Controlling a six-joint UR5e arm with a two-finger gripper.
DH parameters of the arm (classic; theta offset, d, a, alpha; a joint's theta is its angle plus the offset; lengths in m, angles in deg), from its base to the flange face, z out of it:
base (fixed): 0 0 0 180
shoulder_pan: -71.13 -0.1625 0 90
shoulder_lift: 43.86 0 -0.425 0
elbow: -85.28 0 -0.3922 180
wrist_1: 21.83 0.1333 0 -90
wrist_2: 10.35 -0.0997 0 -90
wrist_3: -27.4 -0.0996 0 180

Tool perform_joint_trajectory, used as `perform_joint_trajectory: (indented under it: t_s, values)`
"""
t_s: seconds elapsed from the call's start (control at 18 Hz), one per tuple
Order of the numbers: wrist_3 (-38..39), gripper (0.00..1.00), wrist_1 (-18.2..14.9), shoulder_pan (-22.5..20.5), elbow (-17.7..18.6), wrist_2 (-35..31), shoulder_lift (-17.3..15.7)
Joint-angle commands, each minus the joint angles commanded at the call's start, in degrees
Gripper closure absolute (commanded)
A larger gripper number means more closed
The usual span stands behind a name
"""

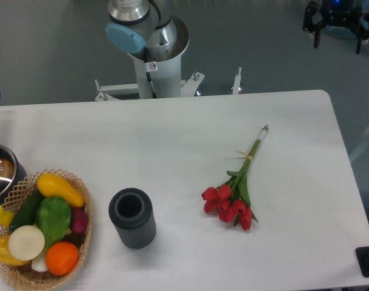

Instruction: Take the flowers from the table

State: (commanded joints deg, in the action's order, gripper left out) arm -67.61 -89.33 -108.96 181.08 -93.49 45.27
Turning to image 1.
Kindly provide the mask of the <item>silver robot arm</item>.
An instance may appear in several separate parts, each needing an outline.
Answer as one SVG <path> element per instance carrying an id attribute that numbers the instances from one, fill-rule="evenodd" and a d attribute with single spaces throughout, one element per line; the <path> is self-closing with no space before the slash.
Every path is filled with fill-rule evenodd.
<path id="1" fill-rule="evenodd" d="M 189 44 L 188 29 L 171 13 L 171 1 L 108 2 L 111 19 L 107 39 L 143 61 L 168 61 L 182 55 Z"/>

